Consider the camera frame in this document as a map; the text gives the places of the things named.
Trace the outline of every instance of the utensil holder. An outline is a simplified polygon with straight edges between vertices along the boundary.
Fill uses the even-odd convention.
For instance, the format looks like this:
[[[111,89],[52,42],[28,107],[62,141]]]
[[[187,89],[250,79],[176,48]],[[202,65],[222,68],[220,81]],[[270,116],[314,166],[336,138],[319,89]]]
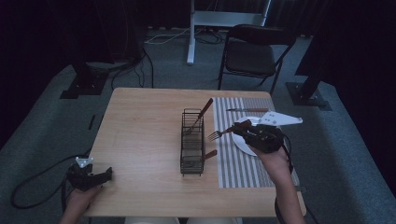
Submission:
[[[180,172],[183,175],[201,175],[204,171],[205,127],[204,116],[199,118],[200,113],[201,109],[187,108],[182,114]]]

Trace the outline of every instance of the person's left hand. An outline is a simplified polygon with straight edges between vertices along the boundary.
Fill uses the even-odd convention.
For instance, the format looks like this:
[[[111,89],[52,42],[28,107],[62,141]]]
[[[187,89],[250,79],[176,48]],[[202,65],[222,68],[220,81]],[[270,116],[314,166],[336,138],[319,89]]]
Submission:
[[[98,185],[88,189],[87,191],[74,189],[69,195],[66,210],[64,211],[64,215],[60,223],[77,223],[91,203],[93,203],[96,195],[101,191],[101,189],[102,185]]]

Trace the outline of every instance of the gray carpet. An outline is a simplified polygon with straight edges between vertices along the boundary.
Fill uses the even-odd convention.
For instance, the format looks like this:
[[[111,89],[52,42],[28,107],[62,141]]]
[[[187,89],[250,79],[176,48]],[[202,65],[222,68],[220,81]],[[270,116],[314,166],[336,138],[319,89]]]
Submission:
[[[148,35],[180,33],[150,31]],[[215,40],[209,35],[198,38]],[[215,90],[223,45],[197,43],[194,65],[187,65],[188,38],[164,44],[147,44],[154,66],[154,87],[162,89]],[[332,111],[315,106],[293,105],[286,82],[304,82],[295,70],[310,43],[300,37],[287,56],[273,95],[276,111],[304,119],[301,125],[282,127],[292,144],[295,169],[303,187],[304,201],[319,223],[396,223],[396,200],[377,170],[354,123],[335,89],[325,83],[318,90]],[[96,67],[114,65],[92,63]],[[32,209],[16,209],[10,204],[12,190],[26,177],[56,161],[89,149],[106,111],[114,87],[151,87],[148,58],[135,69],[110,74],[101,95],[81,95],[75,100],[60,99],[75,76],[71,66],[56,75],[11,139],[0,151],[0,223],[57,223],[62,215],[61,193]],[[263,87],[258,79],[227,76],[222,89],[269,91],[272,79]],[[92,116],[96,119],[91,125]],[[21,189],[18,204],[37,203],[61,183],[67,166],[63,162]],[[307,214],[307,223],[315,223]],[[81,223],[88,223],[87,218]],[[92,223],[123,223],[122,217],[95,217]],[[245,217],[245,224],[276,223],[274,218]]]

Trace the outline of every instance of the wooden table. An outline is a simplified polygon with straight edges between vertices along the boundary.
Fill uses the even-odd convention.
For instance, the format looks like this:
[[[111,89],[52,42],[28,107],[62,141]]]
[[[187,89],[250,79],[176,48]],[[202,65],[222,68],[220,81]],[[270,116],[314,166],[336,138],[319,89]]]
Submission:
[[[275,217],[275,188],[221,189],[216,158],[204,173],[182,175],[181,118],[211,97],[270,98],[261,91],[115,89],[93,144],[93,172],[113,167],[91,217]],[[213,109],[205,133],[214,132]],[[215,149],[206,141],[206,152]],[[303,197],[298,192],[304,209]]]

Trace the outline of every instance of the stand base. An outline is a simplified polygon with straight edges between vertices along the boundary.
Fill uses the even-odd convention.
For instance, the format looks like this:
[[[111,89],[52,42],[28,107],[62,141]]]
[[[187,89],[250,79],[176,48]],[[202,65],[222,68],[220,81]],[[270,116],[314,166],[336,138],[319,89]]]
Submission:
[[[317,106],[320,110],[323,111],[332,111],[329,102],[323,100],[318,90],[315,90],[314,94],[311,96],[310,99],[307,100],[301,99],[299,92],[302,86],[303,83],[297,83],[297,82],[286,83],[286,87],[289,90],[289,94],[294,105],[311,105],[311,106]]]
[[[100,95],[106,84],[108,73],[92,72],[89,84],[81,85],[80,78],[75,77],[67,91],[63,91],[61,99],[77,99],[80,95]]]

